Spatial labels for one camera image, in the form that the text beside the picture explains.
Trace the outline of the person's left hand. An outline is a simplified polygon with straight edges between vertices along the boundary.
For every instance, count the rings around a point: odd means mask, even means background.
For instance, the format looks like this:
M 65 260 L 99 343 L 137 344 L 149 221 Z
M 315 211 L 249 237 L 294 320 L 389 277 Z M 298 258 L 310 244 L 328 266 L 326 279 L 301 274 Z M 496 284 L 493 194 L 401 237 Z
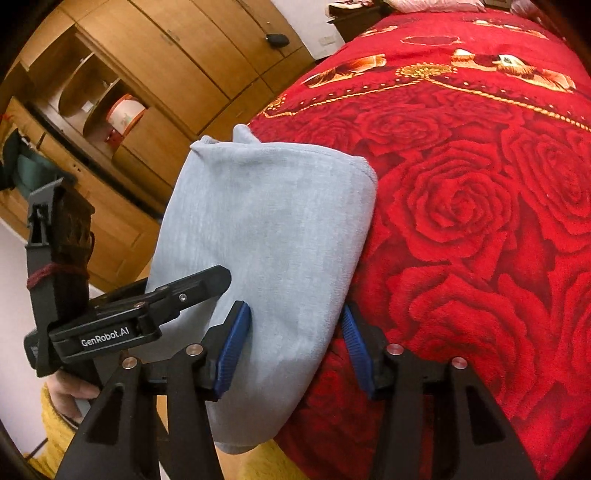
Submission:
M 58 370 L 46 380 L 49 396 L 56 411 L 68 421 L 79 425 L 83 414 L 78 407 L 78 400 L 95 400 L 100 389 L 63 370 Z

